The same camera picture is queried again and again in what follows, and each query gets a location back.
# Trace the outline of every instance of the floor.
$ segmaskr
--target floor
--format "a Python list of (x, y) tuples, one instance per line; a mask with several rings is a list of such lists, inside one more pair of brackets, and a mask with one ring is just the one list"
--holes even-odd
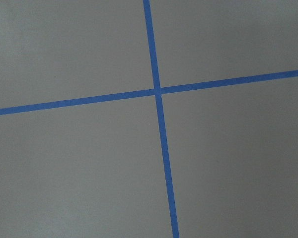
[(298, 238), (298, 0), (0, 0), (0, 238)]

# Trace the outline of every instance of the blue tape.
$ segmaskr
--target blue tape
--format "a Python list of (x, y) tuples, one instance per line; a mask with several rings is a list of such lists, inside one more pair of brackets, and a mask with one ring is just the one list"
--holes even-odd
[(268, 81), (268, 80), (275, 80), (275, 79), (282, 79), (282, 78), (292, 78), (292, 77), (298, 77), (298, 70), (261, 74), (261, 75), (241, 77), (241, 78), (230, 78), (230, 79), (223, 79), (223, 80), (209, 81), (209, 82), (202, 82), (202, 83), (184, 84), (184, 85), (171, 86), (171, 87), (163, 87), (161, 88), (161, 93), (162, 94), (176, 93), (176, 92), (184, 92), (184, 91), (198, 90), (198, 89), (204, 89), (204, 88), (215, 88), (215, 87), (229, 86), (229, 85), (235, 85), (235, 84), (253, 83), (253, 82)]
[(69, 106), (76, 106), (76, 105), (89, 104), (89, 103), (100, 103), (100, 102), (121, 100), (121, 99), (127, 99), (127, 98), (138, 98), (138, 97), (145, 97), (145, 96), (152, 96), (152, 95), (154, 95), (154, 90), (147, 89), (147, 90), (108, 94), (108, 95), (88, 97), (88, 98), (69, 99), (69, 100), (49, 102), (49, 103), (39, 103), (39, 104), (32, 104), (32, 105), (25, 105), (25, 106), (11, 107), (11, 108), (2, 108), (0, 109), (0, 115), (38, 111), (38, 110), (45, 110), (45, 109), (52, 109), (52, 108), (69, 107)]
[(146, 18), (147, 37), (148, 37), (148, 44), (149, 44), (153, 86), (154, 86), (155, 90), (158, 90), (158, 93), (159, 93), (160, 78), (159, 78), (157, 54), (155, 51), (155, 42), (154, 42), (154, 33), (153, 33), (150, 2), (149, 2), (149, 0), (143, 0), (143, 2), (144, 2), (144, 11), (145, 11), (145, 18)]
[(157, 115), (158, 115), (164, 176), (166, 181), (170, 218), (171, 218), (171, 228), (172, 228), (173, 238), (179, 238), (179, 228), (178, 228), (178, 220), (177, 220), (177, 213), (176, 213), (175, 199), (174, 199), (174, 192), (173, 192), (171, 165), (170, 165), (170, 158), (169, 158), (167, 133), (165, 129), (163, 103), (162, 103), (162, 97), (161, 97), (160, 78), (159, 78), (158, 62), (157, 62), (157, 56), (156, 56), (156, 50), (155, 50), (150, 2), (149, 0), (143, 0), (143, 2), (144, 2), (144, 12), (145, 12), (145, 18), (146, 18), (151, 70), (152, 70), (153, 85), (154, 85), (154, 92), (155, 92), (155, 103), (156, 103)]

